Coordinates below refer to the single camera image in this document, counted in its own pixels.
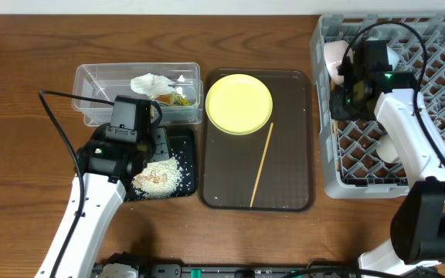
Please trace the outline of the pink bowl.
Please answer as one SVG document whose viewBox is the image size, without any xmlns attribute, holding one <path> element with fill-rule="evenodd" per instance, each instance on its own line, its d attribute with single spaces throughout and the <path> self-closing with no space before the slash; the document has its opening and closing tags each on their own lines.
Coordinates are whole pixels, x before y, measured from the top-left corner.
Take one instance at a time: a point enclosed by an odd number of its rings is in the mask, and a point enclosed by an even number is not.
<svg viewBox="0 0 445 278">
<path fill-rule="evenodd" d="M 344 40 L 326 42 L 324 44 L 324 62 L 329 76 L 336 85 L 342 85 L 344 83 L 344 77 L 338 74 L 338 67 L 342 63 L 343 55 L 347 47 L 348 43 Z"/>
</svg>

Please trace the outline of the yellow green snack wrapper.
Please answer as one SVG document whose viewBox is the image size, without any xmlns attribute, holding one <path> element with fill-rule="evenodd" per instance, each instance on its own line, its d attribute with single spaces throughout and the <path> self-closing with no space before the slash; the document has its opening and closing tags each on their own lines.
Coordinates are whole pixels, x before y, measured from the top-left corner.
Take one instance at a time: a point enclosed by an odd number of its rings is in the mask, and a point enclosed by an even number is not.
<svg viewBox="0 0 445 278">
<path fill-rule="evenodd" d="M 169 93 L 156 97 L 155 100 L 164 106 L 190 106 L 191 102 L 178 93 Z"/>
</svg>

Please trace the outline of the white cup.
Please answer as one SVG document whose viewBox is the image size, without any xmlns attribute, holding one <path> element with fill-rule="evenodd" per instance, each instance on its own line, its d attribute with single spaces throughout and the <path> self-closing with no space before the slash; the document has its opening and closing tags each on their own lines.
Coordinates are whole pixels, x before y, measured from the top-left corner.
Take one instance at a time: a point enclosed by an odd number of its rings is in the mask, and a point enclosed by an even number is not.
<svg viewBox="0 0 445 278">
<path fill-rule="evenodd" d="M 399 155 L 394 147 L 391 137 L 386 134 L 379 139 L 379 146 L 376 149 L 379 158 L 388 164 L 394 164 L 399 160 Z"/>
</svg>

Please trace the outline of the rice and food scraps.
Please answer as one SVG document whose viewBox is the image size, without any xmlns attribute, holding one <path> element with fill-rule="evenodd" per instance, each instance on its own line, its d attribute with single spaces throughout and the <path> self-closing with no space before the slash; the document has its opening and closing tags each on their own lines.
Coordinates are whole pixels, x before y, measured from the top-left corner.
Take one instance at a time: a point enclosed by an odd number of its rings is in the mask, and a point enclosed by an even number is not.
<svg viewBox="0 0 445 278">
<path fill-rule="evenodd" d="M 132 181 L 134 191 L 146 199 L 168 198 L 182 182 L 176 158 L 148 163 Z"/>
</svg>

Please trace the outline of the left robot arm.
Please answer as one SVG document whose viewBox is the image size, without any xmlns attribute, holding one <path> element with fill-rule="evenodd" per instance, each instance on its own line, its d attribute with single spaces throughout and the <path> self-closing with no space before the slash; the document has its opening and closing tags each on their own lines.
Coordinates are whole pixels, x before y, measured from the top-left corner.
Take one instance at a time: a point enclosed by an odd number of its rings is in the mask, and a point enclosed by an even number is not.
<svg viewBox="0 0 445 278">
<path fill-rule="evenodd" d="M 39 99 L 73 160 L 70 200 L 38 277 L 87 277 L 114 214 L 127 191 L 155 156 L 152 136 L 162 120 L 153 100 L 117 96 L 110 122 L 101 124 L 88 142 L 74 149 L 46 102 Z"/>
</svg>

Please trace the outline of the yellow plate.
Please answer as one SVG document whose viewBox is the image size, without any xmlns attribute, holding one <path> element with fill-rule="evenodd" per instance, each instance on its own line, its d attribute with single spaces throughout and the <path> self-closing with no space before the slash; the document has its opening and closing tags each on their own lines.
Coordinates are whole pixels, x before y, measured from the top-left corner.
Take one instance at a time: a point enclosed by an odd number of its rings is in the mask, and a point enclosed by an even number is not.
<svg viewBox="0 0 445 278">
<path fill-rule="evenodd" d="M 252 134 L 263 127 L 273 111 L 267 86 L 256 77 L 230 74 L 214 82 L 206 97 L 206 114 L 227 134 Z"/>
</svg>

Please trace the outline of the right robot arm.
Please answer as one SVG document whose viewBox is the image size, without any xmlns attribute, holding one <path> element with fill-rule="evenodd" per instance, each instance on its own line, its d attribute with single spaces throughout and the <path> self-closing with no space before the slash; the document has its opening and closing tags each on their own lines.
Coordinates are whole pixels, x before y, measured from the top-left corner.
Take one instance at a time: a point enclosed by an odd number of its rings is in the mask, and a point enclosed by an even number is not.
<svg viewBox="0 0 445 278">
<path fill-rule="evenodd" d="M 420 78 L 395 71 L 387 43 L 367 40 L 356 50 L 345 41 L 324 45 L 335 120 L 377 120 L 387 142 L 378 156 L 402 163 L 409 192 L 393 217 L 390 237 L 363 253 L 363 270 L 403 275 L 445 263 L 445 142 L 430 119 Z"/>
</svg>

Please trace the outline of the blue bowl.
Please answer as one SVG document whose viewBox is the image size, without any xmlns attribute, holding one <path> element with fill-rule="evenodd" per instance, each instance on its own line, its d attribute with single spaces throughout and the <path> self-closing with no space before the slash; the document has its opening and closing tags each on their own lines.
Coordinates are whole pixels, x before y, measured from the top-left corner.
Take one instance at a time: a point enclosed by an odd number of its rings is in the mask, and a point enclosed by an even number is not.
<svg viewBox="0 0 445 278">
<path fill-rule="evenodd" d="M 366 48 L 366 65 L 370 72 L 393 71 L 399 63 L 399 55 L 390 47 L 387 40 L 373 37 L 364 42 Z"/>
</svg>

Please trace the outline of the white napkin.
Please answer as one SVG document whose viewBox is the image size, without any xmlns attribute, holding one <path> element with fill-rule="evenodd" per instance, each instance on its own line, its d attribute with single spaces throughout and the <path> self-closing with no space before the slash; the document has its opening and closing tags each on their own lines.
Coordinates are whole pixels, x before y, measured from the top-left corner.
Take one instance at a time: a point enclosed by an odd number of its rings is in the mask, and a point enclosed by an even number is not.
<svg viewBox="0 0 445 278">
<path fill-rule="evenodd" d="M 176 92 L 174 81 L 165 76 L 154 75 L 152 73 L 135 77 L 131 80 L 130 85 L 135 93 L 144 94 L 151 98 Z"/>
</svg>

